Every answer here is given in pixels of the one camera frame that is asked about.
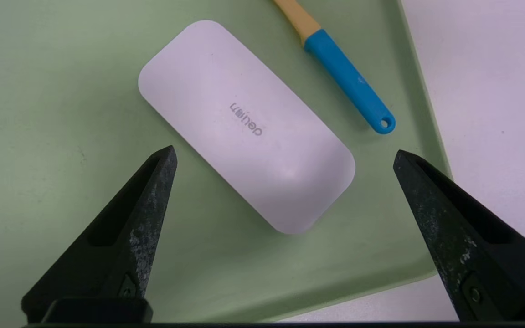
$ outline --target white eraser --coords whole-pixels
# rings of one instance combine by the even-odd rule
[[[310,228],[354,178],[350,150],[214,21],[189,25],[155,55],[139,91],[280,232]]]

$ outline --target white surface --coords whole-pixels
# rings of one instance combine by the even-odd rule
[[[139,91],[280,232],[310,228],[354,178],[350,150],[214,21],[189,25],[155,55]]]
[[[525,236],[525,1],[403,4],[454,180]],[[437,276],[292,319],[457,317]]]

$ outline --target black plastic part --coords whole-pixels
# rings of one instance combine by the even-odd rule
[[[52,303],[43,322],[131,324],[151,322],[152,316],[142,298],[63,298]]]
[[[65,297],[143,297],[177,167],[151,155],[21,300],[29,323]]]
[[[461,320],[525,320],[525,238],[419,156],[394,172]]]
[[[40,323],[25,328],[514,328],[525,322],[304,322],[304,323],[151,323],[66,324]]]

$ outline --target screw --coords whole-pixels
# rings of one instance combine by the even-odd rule
[[[479,289],[471,287],[471,289],[469,289],[469,294],[471,296],[471,301],[481,303],[481,293],[479,292]]]

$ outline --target white table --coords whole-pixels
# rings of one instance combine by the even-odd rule
[[[403,5],[454,180],[525,236],[525,1]],[[288,320],[457,316],[435,276]]]

